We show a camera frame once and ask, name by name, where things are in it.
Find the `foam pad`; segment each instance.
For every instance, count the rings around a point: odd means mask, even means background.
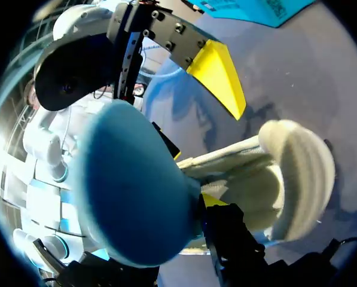
[[[117,261],[160,265],[194,237],[200,184],[185,176],[152,124],[115,100],[81,138],[72,175],[80,222]]]

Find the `robotic arm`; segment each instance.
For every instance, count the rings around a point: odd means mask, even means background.
[[[68,175],[68,168],[62,158],[59,136],[48,129],[56,114],[40,107],[24,131],[23,146],[28,154],[48,164],[56,182],[62,182]]]
[[[155,1],[121,3],[110,19],[106,15],[76,25],[76,32],[44,50],[35,67],[41,105],[58,111],[109,84],[114,99],[133,104],[142,40],[148,37],[238,120],[246,103],[227,46],[171,13]]]

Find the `yellow fin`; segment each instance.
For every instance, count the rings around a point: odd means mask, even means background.
[[[246,108],[245,95],[225,44],[207,40],[186,71],[239,120]]]

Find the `black mount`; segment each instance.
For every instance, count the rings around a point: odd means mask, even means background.
[[[40,104],[58,111],[110,84],[113,98],[133,103],[146,36],[186,70],[206,41],[214,38],[155,3],[122,3],[110,20],[96,20],[51,43],[35,67]]]

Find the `qr code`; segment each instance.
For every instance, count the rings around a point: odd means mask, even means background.
[[[287,14],[286,8],[282,5],[280,0],[266,0],[266,3],[274,11],[276,17],[282,18]]]

